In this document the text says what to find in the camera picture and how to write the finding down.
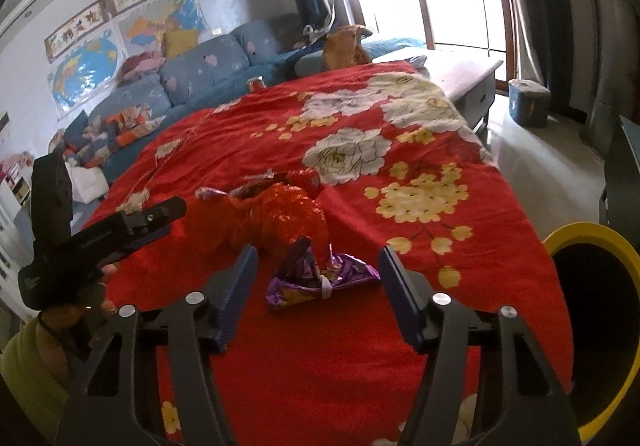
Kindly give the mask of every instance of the red bedspread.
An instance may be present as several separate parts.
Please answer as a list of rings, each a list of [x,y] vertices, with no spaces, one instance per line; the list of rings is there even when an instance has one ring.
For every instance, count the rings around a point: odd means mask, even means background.
[[[442,92],[408,65],[329,72],[198,111],[142,152],[94,219],[123,203],[145,206],[196,188],[230,190],[267,169],[315,167],[334,250],[377,266],[387,242],[405,266],[463,303],[503,304],[524,315],[568,384],[572,337],[553,262],[513,193]],[[123,262],[108,289],[116,304],[169,304],[228,267],[228,249],[202,254],[181,222]],[[236,339],[212,360],[242,446],[359,446],[397,440],[424,358],[401,339],[382,285],[268,312],[276,263],[266,253]],[[179,421],[168,368],[160,365],[163,415]],[[476,389],[470,355],[466,394]]]

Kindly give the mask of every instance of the white cloth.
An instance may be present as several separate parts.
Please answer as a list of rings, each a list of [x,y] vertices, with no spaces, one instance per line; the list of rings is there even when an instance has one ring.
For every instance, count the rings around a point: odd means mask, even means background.
[[[74,201],[88,204],[109,192],[107,179],[100,168],[81,168],[66,165],[66,170],[71,178]]]

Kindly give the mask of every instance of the white floor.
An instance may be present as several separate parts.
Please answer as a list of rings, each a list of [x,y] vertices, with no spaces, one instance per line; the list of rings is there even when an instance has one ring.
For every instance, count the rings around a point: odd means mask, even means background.
[[[564,117],[550,117],[544,129],[520,127],[501,95],[490,110],[487,147],[540,239],[571,222],[598,222],[604,164],[579,128]]]

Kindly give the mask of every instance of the can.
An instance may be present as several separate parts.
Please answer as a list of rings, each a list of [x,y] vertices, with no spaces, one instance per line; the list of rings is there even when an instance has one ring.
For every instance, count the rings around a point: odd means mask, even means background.
[[[246,85],[249,88],[249,93],[258,92],[267,88],[267,85],[264,83],[264,78],[262,76],[252,77],[246,82]]]

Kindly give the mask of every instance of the yellow cushion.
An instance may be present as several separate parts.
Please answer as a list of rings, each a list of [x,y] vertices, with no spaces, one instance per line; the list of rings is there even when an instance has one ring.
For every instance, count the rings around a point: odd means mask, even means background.
[[[200,31],[198,29],[165,32],[164,39],[162,39],[164,57],[170,60],[196,47],[199,35]]]

